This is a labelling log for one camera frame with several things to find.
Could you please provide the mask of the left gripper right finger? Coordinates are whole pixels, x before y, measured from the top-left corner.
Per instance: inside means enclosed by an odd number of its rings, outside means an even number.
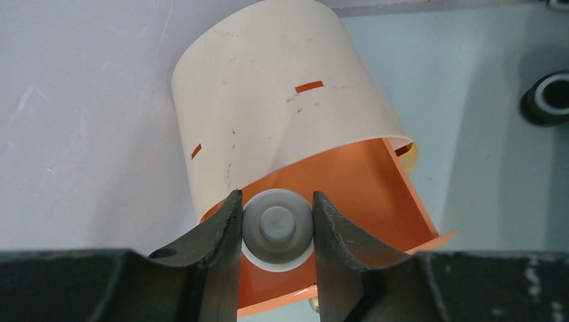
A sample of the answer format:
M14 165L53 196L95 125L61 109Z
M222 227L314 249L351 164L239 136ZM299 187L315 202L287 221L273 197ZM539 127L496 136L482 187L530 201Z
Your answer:
M563 252L416 252L376 239L313 195L322 321L567 321Z

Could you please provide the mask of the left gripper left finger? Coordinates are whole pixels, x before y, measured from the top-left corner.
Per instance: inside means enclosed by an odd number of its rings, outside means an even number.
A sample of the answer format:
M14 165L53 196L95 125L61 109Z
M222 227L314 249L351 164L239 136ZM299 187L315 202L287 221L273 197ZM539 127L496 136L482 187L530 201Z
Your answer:
M1 253L2 321L235 321L242 192L143 256L129 249Z

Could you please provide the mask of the white tube with teal cap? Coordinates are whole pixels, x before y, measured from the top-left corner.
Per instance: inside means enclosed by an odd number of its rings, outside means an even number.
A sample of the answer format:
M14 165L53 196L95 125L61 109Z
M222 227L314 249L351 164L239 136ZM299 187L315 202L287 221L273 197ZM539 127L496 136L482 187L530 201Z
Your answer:
M242 253L257 268L294 270L314 251L311 205L286 189L268 189L244 206Z

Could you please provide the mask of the cream orange cylindrical container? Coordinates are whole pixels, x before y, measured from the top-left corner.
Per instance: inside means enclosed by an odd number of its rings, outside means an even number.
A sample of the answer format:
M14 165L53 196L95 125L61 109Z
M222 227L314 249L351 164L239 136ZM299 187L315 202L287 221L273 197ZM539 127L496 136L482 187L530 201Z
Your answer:
M235 189L245 202L321 191L398 250L452 239L409 179L415 141L325 5L261 1L231 14L188 47L171 88L200 223Z

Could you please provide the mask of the pink teal cartoon suitcase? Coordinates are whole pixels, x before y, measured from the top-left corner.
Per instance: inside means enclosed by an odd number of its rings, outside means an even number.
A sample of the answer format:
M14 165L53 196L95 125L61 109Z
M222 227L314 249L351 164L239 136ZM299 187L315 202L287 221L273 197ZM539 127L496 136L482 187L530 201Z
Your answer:
M568 123L568 45L532 44L519 66L519 110L540 127Z

